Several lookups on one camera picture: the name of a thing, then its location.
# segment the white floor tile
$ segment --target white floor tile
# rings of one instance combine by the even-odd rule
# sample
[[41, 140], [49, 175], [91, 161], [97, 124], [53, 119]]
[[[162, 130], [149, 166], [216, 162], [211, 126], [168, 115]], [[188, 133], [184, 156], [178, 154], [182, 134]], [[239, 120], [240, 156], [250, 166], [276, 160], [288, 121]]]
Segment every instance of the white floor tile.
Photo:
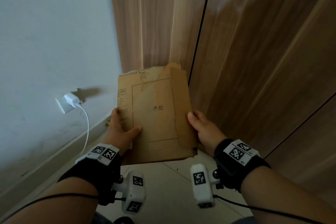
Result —
[[214, 208], [199, 209], [195, 203], [190, 181], [163, 163], [131, 165], [131, 170], [144, 174], [146, 202], [140, 213], [126, 215], [121, 211], [121, 202], [98, 206], [97, 210], [111, 221], [129, 216], [136, 224], [161, 223], [232, 223], [242, 215], [225, 204], [216, 203]]
[[[194, 164], [201, 163], [207, 167], [208, 170], [214, 170], [217, 168], [216, 162], [207, 154], [198, 151], [198, 155], [196, 155], [194, 158], [187, 158], [185, 160], [178, 160], [178, 161], [169, 161], [169, 162], [163, 162], [165, 165], [169, 166], [174, 171], [178, 172], [179, 174], [183, 175], [185, 178], [187, 178], [189, 181], [191, 180], [190, 177], [190, 167]], [[240, 203], [240, 204], [246, 204], [245, 200], [243, 199], [242, 195], [235, 191], [234, 189], [216, 189], [215, 186], [213, 186], [213, 193], [224, 197], [228, 200]], [[252, 212], [250, 209], [240, 207], [237, 205], [233, 205], [227, 202], [223, 202], [224, 204], [228, 205], [228, 207], [232, 208], [236, 212], [240, 213], [244, 217], [252, 216]]]

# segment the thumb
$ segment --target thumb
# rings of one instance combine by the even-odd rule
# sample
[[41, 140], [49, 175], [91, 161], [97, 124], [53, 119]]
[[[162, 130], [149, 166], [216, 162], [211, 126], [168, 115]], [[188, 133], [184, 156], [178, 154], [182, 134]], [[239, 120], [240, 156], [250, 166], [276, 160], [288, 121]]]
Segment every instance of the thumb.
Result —
[[191, 124], [191, 126], [194, 127], [194, 129], [196, 129], [197, 131], [200, 131], [200, 129], [202, 129], [203, 123], [199, 119], [197, 119], [197, 117], [192, 112], [189, 112], [187, 117], [189, 123]]
[[141, 131], [142, 126], [136, 126], [135, 128], [127, 131], [126, 134], [129, 136], [130, 141], [133, 141], [138, 136], [138, 134], [140, 134]]

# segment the finger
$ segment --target finger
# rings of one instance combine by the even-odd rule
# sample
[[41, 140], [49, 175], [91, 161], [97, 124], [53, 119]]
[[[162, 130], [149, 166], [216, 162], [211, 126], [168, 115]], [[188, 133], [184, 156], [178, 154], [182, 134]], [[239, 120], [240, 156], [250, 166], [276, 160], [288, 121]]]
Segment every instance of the finger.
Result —
[[194, 111], [194, 114], [196, 115], [196, 117], [201, 121], [201, 122], [207, 122], [208, 119], [207, 117], [203, 114], [203, 112], [200, 112], [198, 110]]
[[194, 127], [194, 129], [196, 129], [197, 131], [202, 129], [203, 127], [202, 122], [192, 112], [189, 112], [187, 117], [189, 123], [191, 124], [191, 126]]
[[119, 124], [119, 115], [118, 108], [114, 108], [111, 113], [110, 126], [118, 126]]
[[138, 136], [138, 134], [140, 134], [141, 131], [141, 126], [136, 126], [135, 128], [127, 131], [126, 134], [128, 135], [129, 141], [133, 141]]

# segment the left hand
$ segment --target left hand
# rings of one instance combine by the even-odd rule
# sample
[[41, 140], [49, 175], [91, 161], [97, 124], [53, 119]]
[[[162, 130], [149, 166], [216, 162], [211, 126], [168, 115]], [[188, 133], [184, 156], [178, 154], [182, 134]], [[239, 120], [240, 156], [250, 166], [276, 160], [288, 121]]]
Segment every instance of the left hand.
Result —
[[142, 127], [136, 126], [131, 130], [124, 132], [119, 123], [118, 108], [114, 108], [111, 113], [110, 125], [107, 134], [102, 143], [110, 144], [119, 149], [119, 154], [122, 156], [131, 145], [131, 142], [140, 134]]

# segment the right hand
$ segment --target right hand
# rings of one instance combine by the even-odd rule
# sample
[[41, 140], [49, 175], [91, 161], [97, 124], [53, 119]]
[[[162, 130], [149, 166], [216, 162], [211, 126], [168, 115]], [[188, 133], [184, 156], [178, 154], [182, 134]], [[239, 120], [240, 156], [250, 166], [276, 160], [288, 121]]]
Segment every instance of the right hand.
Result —
[[227, 137], [200, 111], [189, 112], [188, 121], [198, 131], [199, 140], [204, 145], [206, 152], [213, 156], [216, 147]]

